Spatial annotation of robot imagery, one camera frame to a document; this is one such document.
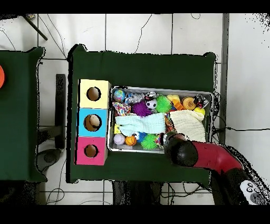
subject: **pink box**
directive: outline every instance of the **pink box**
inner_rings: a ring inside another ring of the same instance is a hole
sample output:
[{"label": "pink box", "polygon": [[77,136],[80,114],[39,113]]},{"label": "pink box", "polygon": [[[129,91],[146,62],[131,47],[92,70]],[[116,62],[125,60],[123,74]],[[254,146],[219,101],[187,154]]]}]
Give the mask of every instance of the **pink box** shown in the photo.
[{"label": "pink box", "polygon": [[[87,157],[84,149],[88,145],[94,145],[98,149],[95,157]],[[76,144],[76,165],[104,165],[107,158],[108,149],[105,137],[78,137]]]}]

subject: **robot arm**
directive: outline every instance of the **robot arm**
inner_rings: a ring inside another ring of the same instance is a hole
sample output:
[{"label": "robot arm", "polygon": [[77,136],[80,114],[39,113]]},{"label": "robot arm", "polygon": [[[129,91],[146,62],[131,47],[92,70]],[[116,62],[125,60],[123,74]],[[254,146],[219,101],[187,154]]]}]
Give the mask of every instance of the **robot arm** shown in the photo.
[{"label": "robot arm", "polygon": [[240,161],[220,145],[186,141],[182,135],[170,132],[164,134],[163,147],[174,164],[212,170],[212,182],[218,186],[212,186],[214,200],[219,195],[224,204],[265,204]]}]

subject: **dark green tablecloth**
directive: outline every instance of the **dark green tablecloth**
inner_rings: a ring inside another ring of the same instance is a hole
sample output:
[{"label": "dark green tablecloth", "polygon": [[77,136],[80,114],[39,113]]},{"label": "dark green tablecloth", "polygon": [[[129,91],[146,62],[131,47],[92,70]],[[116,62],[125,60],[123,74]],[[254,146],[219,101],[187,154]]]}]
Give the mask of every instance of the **dark green tablecloth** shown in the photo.
[{"label": "dark green tablecloth", "polygon": [[0,89],[0,180],[46,180],[35,167],[36,69],[43,50],[0,51],[6,75]]},{"label": "dark green tablecloth", "polygon": [[86,52],[76,45],[69,53],[67,180],[134,180],[200,182],[209,171],[171,165],[163,154],[109,152],[104,166],[74,165],[78,79],[107,80],[112,85],[214,91],[215,55],[152,55]]}]

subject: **orange object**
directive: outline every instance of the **orange object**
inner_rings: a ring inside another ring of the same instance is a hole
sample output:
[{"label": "orange object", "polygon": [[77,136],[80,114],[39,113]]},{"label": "orange object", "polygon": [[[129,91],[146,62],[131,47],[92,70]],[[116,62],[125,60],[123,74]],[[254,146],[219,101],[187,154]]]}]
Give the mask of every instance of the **orange object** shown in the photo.
[{"label": "orange object", "polygon": [[126,137],[126,140],[125,140],[126,144],[127,145],[130,145],[130,146],[133,146],[137,143],[137,140],[136,138],[132,135],[130,137]]},{"label": "orange object", "polygon": [[3,86],[5,82],[5,73],[2,67],[0,66],[0,88]]},{"label": "orange object", "polygon": [[194,110],[196,107],[196,104],[194,104],[194,98],[193,97],[186,97],[183,99],[183,107],[185,107],[187,110]]},{"label": "orange object", "polygon": [[174,107],[175,107],[177,110],[183,110],[183,109],[184,109],[183,105],[181,104],[181,102],[180,102],[179,100],[173,99],[173,100],[172,100],[172,103],[173,103]]}]

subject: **light blue towel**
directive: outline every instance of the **light blue towel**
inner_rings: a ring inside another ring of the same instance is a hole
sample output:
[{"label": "light blue towel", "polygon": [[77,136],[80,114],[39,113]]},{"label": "light blue towel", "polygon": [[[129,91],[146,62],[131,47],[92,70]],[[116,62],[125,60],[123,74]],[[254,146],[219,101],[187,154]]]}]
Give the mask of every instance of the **light blue towel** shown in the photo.
[{"label": "light blue towel", "polygon": [[165,133],[164,113],[152,114],[147,117],[135,115],[118,116],[115,121],[120,125],[119,130],[125,136],[131,136],[134,132],[149,134]]}]

